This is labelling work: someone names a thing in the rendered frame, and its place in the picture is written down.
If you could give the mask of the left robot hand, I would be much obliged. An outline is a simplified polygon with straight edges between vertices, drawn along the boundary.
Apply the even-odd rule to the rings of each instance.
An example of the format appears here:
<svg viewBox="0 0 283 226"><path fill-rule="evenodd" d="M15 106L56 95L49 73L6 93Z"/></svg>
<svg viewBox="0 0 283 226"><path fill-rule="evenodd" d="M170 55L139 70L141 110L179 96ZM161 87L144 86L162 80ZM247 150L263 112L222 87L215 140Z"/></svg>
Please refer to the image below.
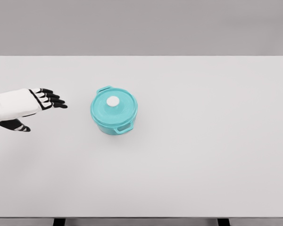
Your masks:
<svg viewBox="0 0 283 226"><path fill-rule="evenodd" d="M0 126L11 131L30 132L31 129L19 119L51 108L66 109L67 105L50 89L24 88L0 93Z"/></svg>

